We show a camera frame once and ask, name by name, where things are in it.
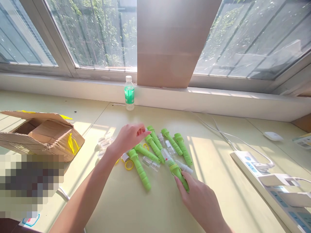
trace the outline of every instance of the green bottle label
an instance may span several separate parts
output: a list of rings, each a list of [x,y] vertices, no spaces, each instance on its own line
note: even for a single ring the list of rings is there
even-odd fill
[[[125,87],[124,88],[124,94],[125,94],[125,102],[127,104],[133,104],[134,103],[134,89],[127,90]]]

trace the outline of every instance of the window sill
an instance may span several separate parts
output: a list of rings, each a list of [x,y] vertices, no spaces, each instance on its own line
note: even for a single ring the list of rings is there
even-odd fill
[[[124,83],[0,73],[0,89],[125,103]],[[311,98],[188,87],[135,86],[135,104],[231,117],[291,122],[311,113]]]

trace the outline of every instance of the power cord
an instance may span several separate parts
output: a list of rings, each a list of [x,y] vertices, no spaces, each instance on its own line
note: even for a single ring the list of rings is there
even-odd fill
[[[288,178],[285,178],[285,180],[294,180],[294,181],[299,181],[299,180],[302,180],[302,181],[306,181],[306,182],[308,182],[308,183],[311,183],[311,181],[310,180],[307,180],[307,179],[304,179],[304,178],[300,178],[300,177],[288,177]]]
[[[238,149],[233,145],[233,143],[232,143],[225,135],[228,135],[228,136],[231,136],[231,137],[234,137],[234,138],[239,139],[239,140],[240,140],[241,142],[243,142],[245,145],[249,146],[249,147],[252,148],[254,151],[256,151],[257,153],[259,153],[260,155],[262,155],[263,157],[265,157],[265,158],[269,161],[269,163],[266,163],[266,164],[265,164],[265,163],[255,163],[255,164],[254,164],[254,166],[255,166],[259,171],[261,171],[261,172],[267,172],[269,168],[273,168],[273,167],[275,166],[274,163],[273,163],[273,161],[272,161],[270,158],[268,158],[266,155],[264,155],[263,153],[261,153],[260,151],[258,151],[257,149],[255,149],[254,147],[252,147],[251,145],[249,145],[248,143],[246,143],[246,142],[243,141],[242,139],[240,139],[240,138],[238,138],[238,137],[236,137],[236,136],[234,136],[234,135],[231,135],[231,134],[224,133],[224,132],[220,131],[219,128],[218,128],[218,126],[217,126],[217,123],[216,123],[215,119],[214,119],[212,116],[211,116],[211,118],[212,118],[213,121],[215,122],[215,125],[216,125],[216,128],[217,128],[217,129],[215,129],[215,128],[209,126],[207,123],[204,122],[204,120],[203,120],[201,117],[199,117],[198,115],[196,115],[194,112],[191,112],[191,113],[194,114],[196,117],[198,117],[198,118],[202,121],[202,123],[203,123],[205,126],[207,126],[208,128],[210,128],[210,129],[212,129],[212,130],[214,130],[214,131],[219,132],[219,133],[224,137],[224,139],[228,142],[228,144],[231,146],[231,148],[232,148],[233,150],[238,150]]]
[[[65,190],[63,190],[62,187],[59,187],[59,188],[58,188],[58,191],[61,191],[61,193],[66,197],[67,202],[70,200],[70,196],[68,196],[68,194],[65,192]]]

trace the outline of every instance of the white cable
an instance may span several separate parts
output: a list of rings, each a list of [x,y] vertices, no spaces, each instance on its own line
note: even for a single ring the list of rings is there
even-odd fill
[[[221,132],[220,129],[219,129],[219,127],[218,127],[218,125],[217,125],[217,122],[215,121],[215,119],[214,119],[212,116],[211,116],[211,118],[213,119],[213,121],[214,121],[214,123],[215,123],[215,125],[216,125],[216,129],[218,129],[218,131]],[[238,149],[233,145],[233,143],[232,143],[222,132],[221,132],[220,134],[224,137],[224,139],[227,140],[228,144],[231,146],[231,148],[232,148],[233,150],[238,150]]]
[[[64,196],[66,197],[67,201],[70,200],[70,196],[67,195],[67,193],[63,190],[62,187],[59,187],[59,189],[61,190],[61,192],[64,194]]]
[[[289,180],[289,179],[293,179],[293,180],[296,180],[296,181],[298,181],[298,180],[303,180],[303,181],[306,181],[306,182],[308,182],[308,183],[311,183],[310,180],[307,180],[307,179],[304,179],[304,178],[300,178],[300,177],[289,177],[289,178],[287,178],[286,180]]]
[[[271,166],[271,167],[274,167],[274,163],[273,163],[273,161],[271,160],[271,159],[269,159],[266,155],[264,155],[263,153],[261,153],[261,152],[259,152],[258,150],[256,150],[254,147],[252,147],[250,144],[248,144],[248,143],[246,143],[245,141],[243,141],[242,139],[240,139],[240,138],[238,138],[238,137],[236,137],[236,136],[234,136],[234,135],[231,135],[231,134],[228,134],[228,133],[224,133],[224,132],[222,132],[222,131],[220,131],[220,130],[217,130],[217,129],[214,129],[213,127],[211,127],[211,126],[209,126],[207,123],[205,123],[203,120],[202,120],[202,118],[201,117],[199,117],[198,115],[196,115],[194,112],[191,112],[191,113],[193,113],[195,116],[197,116],[207,127],[209,127],[209,128],[211,128],[212,130],[215,130],[215,131],[217,131],[217,132],[219,132],[219,133],[221,133],[221,134],[226,134],[226,135],[229,135],[229,136],[231,136],[231,137],[234,137],[234,138],[237,138],[237,139],[239,139],[241,142],[243,142],[244,144],[246,144],[247,146],[249,146],[250,148],[252,148],[254,151],[256,151],[257,153],[259,153],[260,155],[262,155],[263,157],[265,157],[270,163],[269,163],[269,165]]]
[[[63,190],[62,187],[59,187],[58,190],[60,190],[64,194],[64,196],[66,197],[67,202],[68,202],[70,200],[70,196],[68,196],[68,194],[65,192],[65,190]]]

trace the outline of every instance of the hand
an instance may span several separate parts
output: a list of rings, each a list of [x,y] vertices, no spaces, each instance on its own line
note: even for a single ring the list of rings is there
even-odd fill
[[[233,232],[222,216],[214,191],[201,181],[194,179],[189,173],[181,172],[181,174],[189,185],[189,193],[187,193],[181,181],[175,176],[182,201],[205,232]]]
[[[151,134],[151,131],[146,131],[143,123],[125,125],[120,130],[114,142],[109,146],[109,149],[112,149],[119,158],[126,151],[133,149],[134,146],[139,144],[149,134]]]

